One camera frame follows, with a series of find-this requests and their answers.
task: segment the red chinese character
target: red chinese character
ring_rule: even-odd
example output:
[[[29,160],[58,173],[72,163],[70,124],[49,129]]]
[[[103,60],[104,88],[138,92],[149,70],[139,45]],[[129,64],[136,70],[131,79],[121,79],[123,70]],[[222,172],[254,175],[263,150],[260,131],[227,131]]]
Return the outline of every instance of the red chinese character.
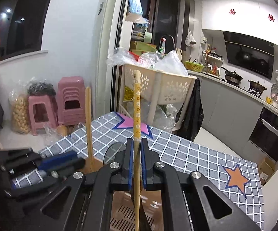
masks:
[[[268,19],[269,19],[270,21],[272,21],[272,22],[275,21],[274,17],[273,17],[272,15],[270,15],[270,14],[269,14],[269,16],[268,16]]]

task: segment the bag of potatoes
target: bag of potatoes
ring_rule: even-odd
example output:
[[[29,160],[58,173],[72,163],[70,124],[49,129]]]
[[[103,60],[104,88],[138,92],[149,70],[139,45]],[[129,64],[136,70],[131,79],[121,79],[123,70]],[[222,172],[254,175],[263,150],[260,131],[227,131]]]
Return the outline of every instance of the bag of potatoes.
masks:
[[[24,85],[19,85],[9,95],[9,104],[12,117],[12,130],[21,134],[31,131],[29,118],[28,94]]]

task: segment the checkered tablecloth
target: checkered tablecloth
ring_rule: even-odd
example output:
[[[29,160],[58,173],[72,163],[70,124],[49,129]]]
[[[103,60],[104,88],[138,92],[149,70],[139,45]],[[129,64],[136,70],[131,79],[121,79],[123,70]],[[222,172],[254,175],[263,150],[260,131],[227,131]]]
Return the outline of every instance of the checkered tablecloth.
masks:
[[[117,142],[126,143],[127,138],[132,137],[132,129],[112,129],[120,121],[121,118],[111,112],[92,122],[93,152],[99,160],[104,159],[110,145]],[[204,174],[263,230],[263,195],[255,163],[215,151],[213,147],[201,146],[154,127],[151,127],[151,131],[153,140],[148,138],[149,147],[159,154],[161,161],[184,173],[199,171]],[[77,151],[79,157],[88,157],[85,127],[46,147],[40,153],[52,156],[69,150]],[[251,180],[245,186],[246,197],[236,187],[226,188],[228,174],[222,165],[234,168],[237,164],[243,175]],[[24,187],[42,180],[40,172],[36,169],[16,178],[14,183],[16,187]]]

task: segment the pink plastic stool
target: pink plastic stool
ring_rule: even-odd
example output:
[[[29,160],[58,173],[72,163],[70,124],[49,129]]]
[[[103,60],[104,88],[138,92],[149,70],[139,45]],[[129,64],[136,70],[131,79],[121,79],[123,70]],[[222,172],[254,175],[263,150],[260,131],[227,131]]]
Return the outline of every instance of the pink plastic stool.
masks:
[[[59,125],[85,122],[85,86],[81,76],[63,77],[57,93]]]
[[[36,106],[39,104],[44,104],[45,111],[37,112]],[[48,95],[43,96],[29,96],[29,115],[31,121],[32,134],[37,135],[36,129],[43,128],[45,124],[48,124],[51,128],[57,128],[57,114],[56,114],[56,102],[54,97]],[[38,113],[47,113],[48,120],[42,122],[36,122],[35,119],[40,119],[41,115]]]

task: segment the oven handle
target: oven handle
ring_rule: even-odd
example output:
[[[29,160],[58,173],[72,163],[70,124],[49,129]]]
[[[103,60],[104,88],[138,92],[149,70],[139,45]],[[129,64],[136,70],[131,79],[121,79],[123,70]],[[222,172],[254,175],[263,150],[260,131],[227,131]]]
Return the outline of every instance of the oven handle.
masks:
[[[268,122],[265,119],[262,119],[262,123],[268,130],[270,130],[278,136],[278,130],[274,128],[272,125],[268,124]]]

